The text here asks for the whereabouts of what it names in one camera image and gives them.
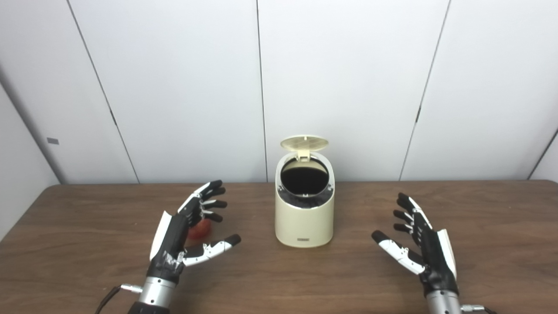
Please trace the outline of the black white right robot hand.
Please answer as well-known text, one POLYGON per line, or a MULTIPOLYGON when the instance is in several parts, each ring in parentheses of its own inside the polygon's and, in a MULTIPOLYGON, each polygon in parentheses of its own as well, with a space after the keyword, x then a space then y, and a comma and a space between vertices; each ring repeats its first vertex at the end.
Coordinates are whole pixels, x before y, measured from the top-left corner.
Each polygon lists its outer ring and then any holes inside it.
POLYGON ((393 228, 409 234, 421 252, 414 252, 385 233, 375 230, 371 238, 401 266, 417 275, 424 288, 424 295, 446 290, 459 295, 456 262, 446 229, 435 230, 425 212, 410 196, 399 193, 393 215, 403 221, 393 228))

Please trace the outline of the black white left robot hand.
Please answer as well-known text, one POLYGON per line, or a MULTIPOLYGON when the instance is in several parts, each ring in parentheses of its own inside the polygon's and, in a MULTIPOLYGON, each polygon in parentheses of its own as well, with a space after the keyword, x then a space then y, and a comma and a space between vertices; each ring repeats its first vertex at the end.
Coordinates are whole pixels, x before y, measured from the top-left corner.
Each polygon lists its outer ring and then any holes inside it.
POLYGON ((204 219, 214 222, 223 220, 220 215, 211 211, 212 208, 227 207, 225 201, 213 198, 225 194, 226 189, 222 185, 221 180, 205 183, 189 195, 175 214, 163 212, 152 241, 146 277, 177 284, 185 267, 215 258, 241 242, 239 234, 233 234, 209 244, 186 245, 189 231, 204 219))

